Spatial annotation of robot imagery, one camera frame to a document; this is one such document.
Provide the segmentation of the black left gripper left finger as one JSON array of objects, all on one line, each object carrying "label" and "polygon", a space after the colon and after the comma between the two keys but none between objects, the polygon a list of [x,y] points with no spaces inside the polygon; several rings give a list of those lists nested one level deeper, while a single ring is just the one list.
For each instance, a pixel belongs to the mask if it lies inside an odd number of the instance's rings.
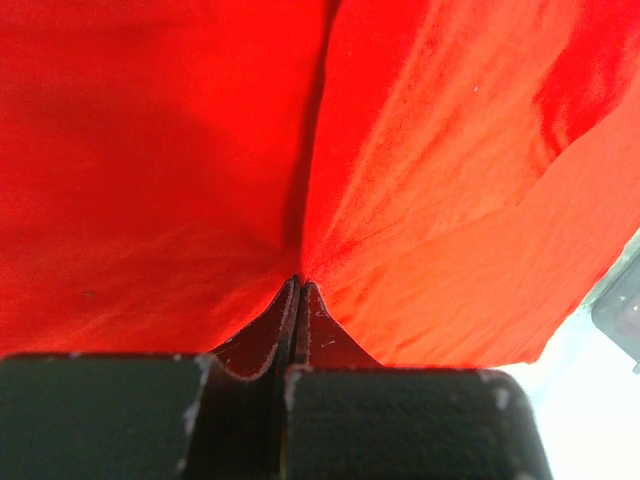
[{"label": "black left gripper left finger", "polygon": [[199,354],[22,354],[1,363],[5,479],[270,479],[300,282]]}]

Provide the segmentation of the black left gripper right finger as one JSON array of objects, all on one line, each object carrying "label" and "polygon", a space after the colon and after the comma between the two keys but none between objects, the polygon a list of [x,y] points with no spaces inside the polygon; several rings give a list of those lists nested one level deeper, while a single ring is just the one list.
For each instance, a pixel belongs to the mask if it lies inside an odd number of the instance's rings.
[{"label": "black left gripper right finger", "polygon": [[530,402],[493,369],[376,362],[304,286],[284,384],[288,479],[548,479]]}]

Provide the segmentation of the red t shirt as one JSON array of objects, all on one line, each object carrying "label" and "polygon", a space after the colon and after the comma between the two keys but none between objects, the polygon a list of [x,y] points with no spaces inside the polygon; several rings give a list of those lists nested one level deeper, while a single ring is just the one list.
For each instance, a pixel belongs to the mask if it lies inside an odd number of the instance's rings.
[{"label": "red t shirt", "polygon": [[532,363],[638,227],[635,1],[1,5],[3,354],[300,275],[381,363]]}]

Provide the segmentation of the clear plastic storage bin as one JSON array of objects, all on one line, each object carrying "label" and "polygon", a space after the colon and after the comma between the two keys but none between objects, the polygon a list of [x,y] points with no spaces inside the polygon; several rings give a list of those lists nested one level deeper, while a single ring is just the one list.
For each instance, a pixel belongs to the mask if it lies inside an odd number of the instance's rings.
[{"label": "clear plastic storage bin", "polygon": [[595,327],[635,363],[639,374],[639,233],[603,279],[591,308]]}]

